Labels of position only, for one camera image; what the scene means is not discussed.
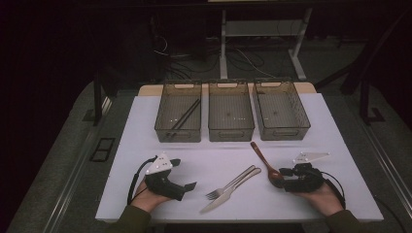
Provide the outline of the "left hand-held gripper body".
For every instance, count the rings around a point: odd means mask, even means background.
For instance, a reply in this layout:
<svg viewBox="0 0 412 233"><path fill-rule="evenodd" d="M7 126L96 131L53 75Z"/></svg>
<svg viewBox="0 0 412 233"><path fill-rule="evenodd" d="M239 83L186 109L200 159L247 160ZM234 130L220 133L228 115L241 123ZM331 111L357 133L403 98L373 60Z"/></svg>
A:
<svg viewBox="0 0 412 233"><path fill-rule="evenodd" d="M168 179L174 168L171 160L165 152L158 155L145 172L145 183L151 192L181 201L186 193L185 188Z"/></svg>

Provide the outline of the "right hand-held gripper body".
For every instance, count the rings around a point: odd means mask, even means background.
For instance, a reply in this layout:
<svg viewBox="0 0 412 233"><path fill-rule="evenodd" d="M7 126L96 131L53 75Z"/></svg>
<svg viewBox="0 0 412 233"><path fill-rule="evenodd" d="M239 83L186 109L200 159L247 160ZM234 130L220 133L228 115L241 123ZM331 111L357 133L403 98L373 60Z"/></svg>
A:
<svg viewBox="0 0 412 233"><path fill-rule="evenodd" d="M288 192L312 192L322 186L325 179L321 171L314 168L313 161L328 157L328 152L301 152L292 162L293 175L284 176Z"/></svg>

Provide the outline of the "transparent brown plastic bin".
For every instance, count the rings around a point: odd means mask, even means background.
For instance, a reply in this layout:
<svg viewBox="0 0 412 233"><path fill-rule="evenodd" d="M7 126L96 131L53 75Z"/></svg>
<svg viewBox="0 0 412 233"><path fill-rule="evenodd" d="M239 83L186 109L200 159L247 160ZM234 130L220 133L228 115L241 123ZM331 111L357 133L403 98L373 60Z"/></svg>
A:
<svg viewBox="0 0 412 233"><path fill-rule="evenodd" d="M200 104L185 122L176 130L173 138L166 138L172 133L172 126L185 111L200 99ZM169 81L163 85L154 130L161 143L199 143L201 141L202 117L202 82L200 81Z"/></svg>
<svg viewBox="0 0 412 233"><path fill-rule="evenodd" d="M300 141L310 129L293 82L255 79L253 99L263 141Z"/></svg>
<svg viewBox="0 0 412 233"><path fill-rule="evenodd" d="M255 130L248 84L220 80L209 83L209 140L249 142Z"/></svg>

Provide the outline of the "brown wooden spoon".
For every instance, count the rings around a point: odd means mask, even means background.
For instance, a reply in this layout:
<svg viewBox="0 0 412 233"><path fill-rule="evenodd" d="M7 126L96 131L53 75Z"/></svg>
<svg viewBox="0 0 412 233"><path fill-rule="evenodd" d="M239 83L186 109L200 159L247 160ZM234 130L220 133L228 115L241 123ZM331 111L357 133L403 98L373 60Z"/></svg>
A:
<svg viewBox="0 0 412 233"><path fill-rule="evenodd" d="M265 159L264 155L262 154L262 152L260 151L258 145L255 142L251 142L251 147L254 150L254 152L257 154L257 156L259 157L259 159L263 162L263 164L265 165L266 169L267 169L267 177L270 181L270 183L277 187L277 188L283 188L283 176L282 174L277 171L276 169L274 169Z"/></svg>

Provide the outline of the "steel table knife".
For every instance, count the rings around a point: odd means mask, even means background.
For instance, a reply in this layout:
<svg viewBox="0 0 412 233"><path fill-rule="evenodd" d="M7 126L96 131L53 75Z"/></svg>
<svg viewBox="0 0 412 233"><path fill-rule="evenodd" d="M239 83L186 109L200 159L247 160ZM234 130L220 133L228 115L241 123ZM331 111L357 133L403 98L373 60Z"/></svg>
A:
<svg viewBox="0 0 412 233"><path fill-rule="evenodd" d="M203 208L200 213L201 214L206 214L208 212L211 212L212 210L218 208L220 205L222 205L224 202L230 199L230 196L232 192L239 187L242 183L250 179L251 177L259 174L261 172L260 168L255 168L252 170L250 173L248 173L244 178L242 178L239 182L233 184L226 190L221 196L219 196L217 199L215 199L213 202L211 202L209 205L207 205L205 208Z"/></svg>

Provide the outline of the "black chopstick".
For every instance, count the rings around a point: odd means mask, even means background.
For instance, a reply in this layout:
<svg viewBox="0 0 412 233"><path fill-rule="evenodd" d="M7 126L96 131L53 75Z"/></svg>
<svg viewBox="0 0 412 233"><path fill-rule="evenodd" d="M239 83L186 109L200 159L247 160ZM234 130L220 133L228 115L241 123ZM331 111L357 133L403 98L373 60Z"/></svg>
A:
<svg viewBox="0 0 412 233"><path fill-rule="evenodd" d="M197 108L200 103L200 99L196 99L194 103L185 111L185 113L177 120L177 122L172 126L172 130L180 129L186 120L190 117L192 112Z"/></svg>
<svg viewBox="0 0 412 233"><path fill-rule="evenodd" d="M196 99L194 103L188 108L188 110L182 115L181 118L177 120L177 122L172 126L172 133L167 133L166 138L173 138L177 133L176 130L180 130L180 128L185 124L197 106L200 104L200 99Z"/></svg>

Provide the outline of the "steel fork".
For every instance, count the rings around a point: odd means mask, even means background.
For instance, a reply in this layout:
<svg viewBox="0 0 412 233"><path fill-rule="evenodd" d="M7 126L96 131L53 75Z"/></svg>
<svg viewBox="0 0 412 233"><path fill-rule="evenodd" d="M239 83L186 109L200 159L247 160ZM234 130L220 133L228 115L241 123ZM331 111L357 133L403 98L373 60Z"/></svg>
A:
<svg viewBox="0 0 412 233"><path fill-rule="evenodd" d="M231 182L226 184L224 187L217 188L214 191L211 191L210 193L206 194L206 198L208 200L214 200L220 197L227 189L229 189L232 185L236 184L239 182L242 178L246 177L249 173L251 173L254 169L256 168L255 165L250 166L247 168L245 171L243 171L240 175L238 175L235 179L233 179Z"/></svg>

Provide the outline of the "person's left hand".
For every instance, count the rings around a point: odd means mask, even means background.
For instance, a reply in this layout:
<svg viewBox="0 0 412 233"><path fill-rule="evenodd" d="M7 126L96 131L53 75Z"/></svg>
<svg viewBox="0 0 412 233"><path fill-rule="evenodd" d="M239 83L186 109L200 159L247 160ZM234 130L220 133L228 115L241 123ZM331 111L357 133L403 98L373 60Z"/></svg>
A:
<svg viewBox="0 0 412 233"><path fill-rule="evenodd" d="M131 206L139 208L147 213L151 213L156 207L170 201L170 198L151 192L144 181L141 181L136 189Z"/></svg>

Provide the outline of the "person's right hand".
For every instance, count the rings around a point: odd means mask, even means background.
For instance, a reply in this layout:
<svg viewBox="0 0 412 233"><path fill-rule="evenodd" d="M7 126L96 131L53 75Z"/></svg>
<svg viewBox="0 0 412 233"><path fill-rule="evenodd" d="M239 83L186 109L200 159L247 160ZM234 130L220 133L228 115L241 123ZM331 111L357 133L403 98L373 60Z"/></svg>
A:
<svg viewBox="0 0 412 233"><path fill-rule="evenodd" d="M307 200L323 216L332 216L344 210L339 199L326 183L313 192L296 193L296 196Z"/></svg>

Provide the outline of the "white table cover sheet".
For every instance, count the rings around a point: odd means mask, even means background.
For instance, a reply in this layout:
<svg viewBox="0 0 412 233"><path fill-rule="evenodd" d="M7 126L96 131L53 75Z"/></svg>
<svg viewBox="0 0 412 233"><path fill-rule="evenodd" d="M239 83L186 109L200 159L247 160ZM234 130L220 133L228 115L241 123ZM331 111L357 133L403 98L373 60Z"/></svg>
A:
<svg viewBox="0 0 412 233"><path fill-rule="evenodd" d="M170 201L152 213L155 222L303 222L320 214L303 199L274 187L265 165L251 147L255 142L267 162L276 168L291 168L301 152L328 152L314 167L332 174L344 188L347 208L361 221L378 221L382 214L331 116L324 97L304 94L301 101L311 127L301 141L262 141L258 134L250 142L213 143L204 135L199 143L161 143L155 133L157 96L135 97L96 213L99 220L120 217L135 173L147 159L165 152L181 160L169 179L184 185L197 182L181 201ZM206 194L224 187L250 166L261 172L237 187L218 208L201 214L214 200Z"/></svg>

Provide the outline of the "black metal stand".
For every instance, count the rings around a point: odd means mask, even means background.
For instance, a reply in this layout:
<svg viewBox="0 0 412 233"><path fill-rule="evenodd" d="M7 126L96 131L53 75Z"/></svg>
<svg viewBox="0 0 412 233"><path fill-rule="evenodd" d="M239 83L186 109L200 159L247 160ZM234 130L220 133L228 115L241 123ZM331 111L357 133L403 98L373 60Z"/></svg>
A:
<svg viewBox="0 0 412 233"><path fill-rule="evenodd" d="M367 10L346 10L334 22L333 26L339 33L341 43L345 40L353 40L357 43L363 43L363 49L354 61L315 83L314 87L323 88L346 76L339 90L344 95L353 95L357 89L360 90L359 114L363 122L369 125L373 121L382 121L382 115L376 110L372 111L373 116L368 115L370 78L366 76L366 72L383 45L386 17Z"/></svg>

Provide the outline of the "black floor frame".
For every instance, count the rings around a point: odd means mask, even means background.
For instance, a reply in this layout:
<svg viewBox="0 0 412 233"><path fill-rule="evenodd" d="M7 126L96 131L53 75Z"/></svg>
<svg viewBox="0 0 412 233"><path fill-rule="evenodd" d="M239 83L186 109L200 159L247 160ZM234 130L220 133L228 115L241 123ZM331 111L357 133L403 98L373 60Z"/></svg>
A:
<svg viewBox="0 0 412 233"><path fill-rule="evenodd" d="M115 138L101 138L89 160L91 162L105 162L108 160Z"/></svg>

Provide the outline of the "metal floor rail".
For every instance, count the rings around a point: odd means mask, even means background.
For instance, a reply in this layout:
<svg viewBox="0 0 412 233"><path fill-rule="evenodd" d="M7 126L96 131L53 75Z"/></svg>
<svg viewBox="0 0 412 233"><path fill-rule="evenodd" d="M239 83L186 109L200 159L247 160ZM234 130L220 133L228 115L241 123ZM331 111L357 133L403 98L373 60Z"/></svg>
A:
<svg viewBox="0 0 412 233"><path fill-rule="evenodd" d="M107 114L110 112L112 103L113 101L109 97L105 97L103 103L95 107L95 110L99 110L100 112L100 118L98 120L95 120L91 128L89 129L82 144L76 163L71 170L66 184L63 186L62 191L58 195L56 204L52 209L51 215L42 233L57 233L60 223L65 216L71 199L86 168L86 162L89 159L91 149L94 143L97 141L98 135L100 134L104 121L106 120Z"/></svg>
<svg viewBox="0 0 412 233"><path fill-rule="evenodd" d="M364 131L396 195L412 215L412 171L408 169L412 165L412 135L383 124L366 125Z"/></svg>

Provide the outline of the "white desk frame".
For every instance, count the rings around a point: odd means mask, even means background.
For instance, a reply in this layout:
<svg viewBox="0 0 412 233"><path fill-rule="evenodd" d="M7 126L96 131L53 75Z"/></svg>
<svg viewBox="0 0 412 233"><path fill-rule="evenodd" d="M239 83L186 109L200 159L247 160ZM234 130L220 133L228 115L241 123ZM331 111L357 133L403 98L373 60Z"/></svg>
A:
<svg viewBox="0 0 412 233"><path fill-rule="evenodd" d="M298 55L301 49L306 29L309 25L313 9L305 10L302 19L270 19L270 20L228 20L226 10L222 11L221 23L221 51L220 51L220 75L222 79L228 78L226 42L227 38L234 37L295 37L294 45L288 49L288 55L292 67L300 81L306 81L307 77L299 61Z"/></svg>

